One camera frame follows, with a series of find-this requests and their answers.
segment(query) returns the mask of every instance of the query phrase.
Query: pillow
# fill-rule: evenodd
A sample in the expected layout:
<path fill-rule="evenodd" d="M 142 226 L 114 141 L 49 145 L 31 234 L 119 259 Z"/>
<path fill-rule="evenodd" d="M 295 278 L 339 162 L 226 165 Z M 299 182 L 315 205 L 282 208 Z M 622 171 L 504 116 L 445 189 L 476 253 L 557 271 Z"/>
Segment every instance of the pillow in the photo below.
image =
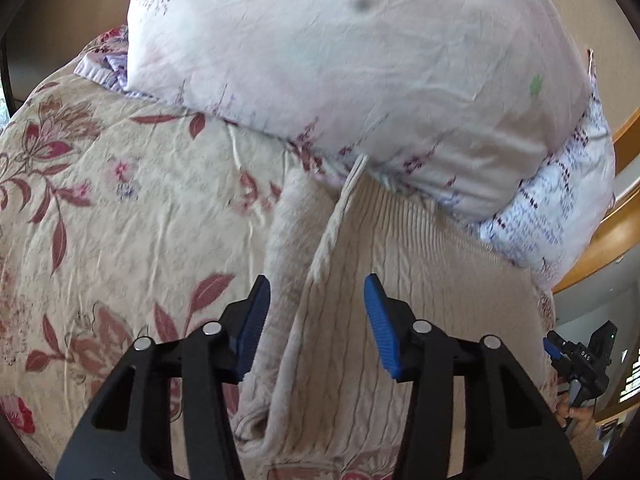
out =
<path fill-rule="evenodd" d="M 589 84 L 550 0 L 131 0 L 127 89 L 377 169 L 487 219 Z"/>
<path fill-rule="evenodd" d="M 616 156 L 589 54 L 591 97 L 572 136 L 536 176 L 520 184 L 505 209 L 478 229 L 482 240 L 529 267 L 543 290 L 556 286 L 574 266 L 613 200 Z"/>

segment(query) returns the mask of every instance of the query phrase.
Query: floral bed sheet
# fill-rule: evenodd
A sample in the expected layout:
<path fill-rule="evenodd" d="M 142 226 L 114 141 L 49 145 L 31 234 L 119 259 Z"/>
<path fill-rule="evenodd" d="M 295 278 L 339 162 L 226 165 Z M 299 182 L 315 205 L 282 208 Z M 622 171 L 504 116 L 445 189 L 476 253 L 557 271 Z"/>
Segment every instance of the floral bed sheet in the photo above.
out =
<path fill-rule="evenodd" d="M 45 80 L 0 136 L 0 407 L 49 472 L 137 336 L 184 337 L 247 296 L 286 172 L 332 174 L 304 143 L 73 74 L 85 53 L 117 51 L 124 30 Z M 553 323 L 551 304 L 541 316 Z M 171 394 L 186 475 L 178 380 Z M 225 396 L 235 412 L 238 390 Z M 243 466 L 247 478 L 379 480 L 397 452 Z"/>

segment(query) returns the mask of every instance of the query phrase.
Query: person's hand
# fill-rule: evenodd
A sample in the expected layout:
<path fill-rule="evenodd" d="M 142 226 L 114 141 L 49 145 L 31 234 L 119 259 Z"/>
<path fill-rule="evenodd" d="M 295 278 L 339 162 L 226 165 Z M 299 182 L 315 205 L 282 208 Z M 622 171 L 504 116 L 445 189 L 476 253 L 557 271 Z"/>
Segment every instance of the person's hand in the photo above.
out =
<path fill-rule="evenodd" d="M 588 408 L 571 408 L 569 407 L 569 394 L 564 394 L 558 399 L 558 406 L 556 407 L 556 419 L 561 428 L 566 426 L 566 418 L 572 418 L 577 421 L 573 434 L 580 434 L 586 430 L 591 421 L 593 420 L 593 412 L 595 406 L 589 406 Z"/>

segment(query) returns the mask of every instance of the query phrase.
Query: blue gripper pad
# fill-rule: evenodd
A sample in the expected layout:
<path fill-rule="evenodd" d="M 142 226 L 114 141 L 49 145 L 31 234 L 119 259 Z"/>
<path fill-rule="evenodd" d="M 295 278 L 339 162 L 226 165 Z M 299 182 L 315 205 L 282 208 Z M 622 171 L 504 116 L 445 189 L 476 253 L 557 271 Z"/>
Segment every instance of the blue gripper pad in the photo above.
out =
<path fill-rule="evenodd" d="M 364 305 L 382 365 L 397 380 L 402 375 L 400 339 L 389 317 L 385 289 L 375 274 L 370 274 L 364 280 Z"/>
<path fill-rule="evenodd" d="M 549 341 L 549 339 L 545 337 L 542 340 L 542 343 L 544 344 L 545 352 L 549 354 L 549 357 L 551 357 L 552 359 L 560 359 L 562 357 L 562 352 L 556 345 Z"/>
<path fill-rule="evenodd" d="M 271 285 L 264 276 L 258 276 L 254 286 L 246 299 L 249 303 L 249 312 L 244 318 L 244 324 L 240 329 L 237 340 L 236 374 L 238 380 L 242 380 L 244 374 L 251 370 L 254 363 L 255 351 L 262 335 L 264 320 L 271 303 Z"/>

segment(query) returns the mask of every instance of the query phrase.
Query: bed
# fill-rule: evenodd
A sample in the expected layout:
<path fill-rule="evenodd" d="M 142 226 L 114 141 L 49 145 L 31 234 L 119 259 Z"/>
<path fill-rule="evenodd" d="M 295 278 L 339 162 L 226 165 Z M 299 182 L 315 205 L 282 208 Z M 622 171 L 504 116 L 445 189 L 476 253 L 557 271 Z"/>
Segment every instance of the bed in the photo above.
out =
<path fill-rule="evenodd" d="M 126 46 L 126 34 L 101 35 L 44 80 L 0 137 L 0 406 L 50 473 L 137 336 L 184 337 L 247 296 L 287 171 L 340 173 L 304 144 L 73 74 L 84 54 Z M 541 295 L 539 306 L 549 330 L 552 301 Z M 554 385 L 551 372 L 544 389 Z M 225 396 L 233 414 L 238 389 Z M 174 462 L 184 473 L 180 413 L 175 380 Z M 300 461 L 262 471 L 381 479 L 397 452 L 343 457 L 333 470 Z"/>

